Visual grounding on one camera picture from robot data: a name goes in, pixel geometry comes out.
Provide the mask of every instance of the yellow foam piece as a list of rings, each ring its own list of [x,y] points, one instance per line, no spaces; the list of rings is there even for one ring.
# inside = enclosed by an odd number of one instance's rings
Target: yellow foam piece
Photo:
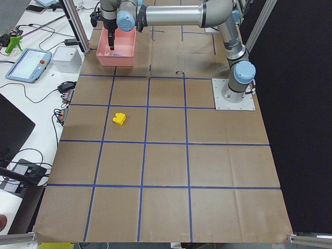
[[[121,126],[126,118],[127,116],[124,113],[116,113],[112,121]]]
[[[74,249],[70,243],[41,243],[39,249]]]

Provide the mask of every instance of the white box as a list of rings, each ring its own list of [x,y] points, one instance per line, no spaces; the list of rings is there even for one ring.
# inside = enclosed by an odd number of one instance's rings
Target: white box
[[[61,73],[78,73],[82,58],[77,48],[58,47],[53,55],[53,64]]]

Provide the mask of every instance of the white table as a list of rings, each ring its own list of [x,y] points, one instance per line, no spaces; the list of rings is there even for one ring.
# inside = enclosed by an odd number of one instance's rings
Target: white table
[[[83,5],[85,8],[95,7],[97,1],[92,0],[74,0],[76,6]],[[31,4],[38,5],[36,2],[31,1]],[[92,34],[93,27],[90,23],[90,17],[93,10],[80,10],[79,16],[82,21],[83,27],[86,31],[88,39],[90,39]],[[30,24],[30,23],[38,23],[45,24],[57,17],[64,15],[63,10],[59,9],[55,12],[52,12],[51,9],[46,10],[42,14],[33,13],[25,11],[23,16],[18,22],[20,24]],[[49,25],[56,32],[74,35],[73,31],[69,25],[69,22],[66,17],[60,19],[59,21]],[[22,27],[24,30],[24,34],[31,31],[33,28],[31,27]],[[31,35],[28,35],[23,38],[21,42],[21,47],[24,50],[25,48],[35,48],[39,49],[38,44],[48,37],[51,33],[39,30],[34,32]],[[69,39],[73,37],[67,37],[63,35],[53,34],[51,38],[45,41],[41,47],[44,50],[47,50],[53,47],[55,44],[64,41],[65,39]],[[77,49],[80,52],[82,59],[84,59],[83,53],[80,51],[79,47]],[[56,47],[51,49],[51,52],[55,52]],[[21,51],[18,48],[15,48],[10,56],[3,56],[0,54],[0,60],[8,60],[8,61],[16,61],[16,59],[20,56]],[[6,73],[10,69],[12,64],[0,64],[0,86],[3,86],[10,82],[18,82],[12,81],[5,78]],[[76,81],[78,79],[79,72],[76,74],[69,73],[59,73],[54,65],[51,63],[47,66],[47,69],[43,72],[40,79],[36,81],[34,84],[24,83],[26,87],[26,94],[34,101],[41,100],[44,96],[46,96],[50,91],[54,90],[60,83],[64,81]],[[47,97],[44,101],[34,104],[30,102],[25,96],[23,91],[23,86],[19,85],[9,85],[0,89],[0,93],[4,95],[10,102],[12,102],[19,110],[21,110],[25,115],[27,115],[35,124],[35,129],[32,134],[28,138],[28,140],[23,145],[24,148],[35,148],[38,149],[44,156],[44,162],[53,163],[56,151],[57,151],[57,143],[56,143],[56,135],[54,132],[53,124],[51,121],[51,116],[53,114],[53,110],[55,108],[60,108],[62,104],[62,99],[60,98],[59,92],[52,93],[49,97]],[[56,126],[58,139],[60,139],[62,133],[62,126],[56,123],[54,118],[54,123]],[[13,161],[18,161],[19,159],[25,159],[30,162],[40,162],[41,156],[38,152],[32,150],[25,150],[19,154],[17,154]],[[15,163],[11,163],[8,168],[12,169]],[[40,185],[46,183],[47,178],[44,177],[40,181]],[[0,232],[0,235],[7,234],[8,230],[12,224],[12,221],[17,213],[19,205],[22,199],[18,198],[10,193],[0,191],[0,214],[5,214],[8,219],[8,223],[6,228]]]

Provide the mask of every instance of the pink plastic bin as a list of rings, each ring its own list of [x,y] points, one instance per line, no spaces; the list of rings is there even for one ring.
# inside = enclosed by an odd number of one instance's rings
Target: pink plastic bin
[[[108,32],[103,27],[97,49],[97,57],[103,66],[134,66],[136,29],[126,32],[115,30],[114,50],[108,46]]]

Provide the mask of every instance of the brown paper surface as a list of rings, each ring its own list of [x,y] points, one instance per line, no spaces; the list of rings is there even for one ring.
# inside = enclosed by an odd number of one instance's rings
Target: brown paper surface
[[[100,26],[93,48],[99,35]],[[221,37],[145,27],[134,64],[86,55],[34,229],[40,241],[285,242],[292,228],[256,97],[254,112],[214,109],[211,78],[229,74]],[[123,126],[112,122],[118,112]]]

